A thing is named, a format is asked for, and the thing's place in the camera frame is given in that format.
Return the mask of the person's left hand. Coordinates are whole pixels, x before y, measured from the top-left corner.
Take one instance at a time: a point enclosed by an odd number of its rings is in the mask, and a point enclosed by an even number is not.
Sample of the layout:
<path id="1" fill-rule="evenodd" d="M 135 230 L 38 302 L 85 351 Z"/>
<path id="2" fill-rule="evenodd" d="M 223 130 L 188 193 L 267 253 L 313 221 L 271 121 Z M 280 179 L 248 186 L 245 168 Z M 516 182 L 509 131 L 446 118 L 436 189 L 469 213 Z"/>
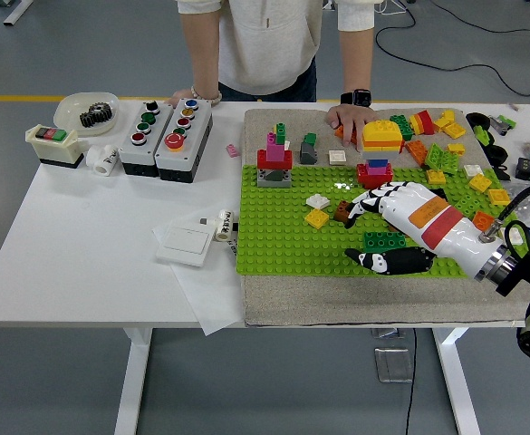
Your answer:
<path id="1" fill-rule="evenodd" d="M 339 104 L 327 111 L 326 122 L 334 130 L 342 126 L 342 145 L 352 144 L 352 134 L 356 133 L 355 146 L 361 145 L 363 127 L 377 120 L 373 109 L 351 104 Z"/>

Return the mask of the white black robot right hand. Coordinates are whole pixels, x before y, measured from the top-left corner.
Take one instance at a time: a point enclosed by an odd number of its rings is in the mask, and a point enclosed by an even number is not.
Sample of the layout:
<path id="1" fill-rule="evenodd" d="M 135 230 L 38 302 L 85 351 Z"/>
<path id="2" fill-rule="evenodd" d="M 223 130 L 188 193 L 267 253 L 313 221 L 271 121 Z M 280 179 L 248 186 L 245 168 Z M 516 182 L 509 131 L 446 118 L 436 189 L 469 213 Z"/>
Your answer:
<path id="1" fill-rule="evenodd" d="M 346 210 L 347 228 L 367 212 L 379 213 L 416 243 L 382 253 L 345 250 L 345 255 L 355 263 L 384 276 L 426 272 L 436 257 L 445 257 L 453 259 L 467 276 L 481 280 L 490 270 L 491 257 L 501 246 L 499 241 L 481 242 L 480 231 L 472 221 L 415 182 L 385 183 L 360 194 Z"/>

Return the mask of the person's right hand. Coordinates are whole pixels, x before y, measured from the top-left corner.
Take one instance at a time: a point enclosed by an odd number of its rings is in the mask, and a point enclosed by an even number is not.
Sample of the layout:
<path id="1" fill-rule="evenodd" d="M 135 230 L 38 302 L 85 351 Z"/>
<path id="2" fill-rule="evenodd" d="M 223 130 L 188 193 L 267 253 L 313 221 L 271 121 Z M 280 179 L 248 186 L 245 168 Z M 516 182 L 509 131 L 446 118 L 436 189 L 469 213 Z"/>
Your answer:
<path id="1" fill-rule="evenodd" d="M 178 106 L 178 103 L 181 100 L 190 100 L 190 99 L 196 99 L 197 95 L 192 92 L 190 88 L 187 89 L 181 89 L 176 92 L 174 92 L 170 97 L 164 100 L 166 104 L 171 105 L 173 108 L 176 108 Z"/>

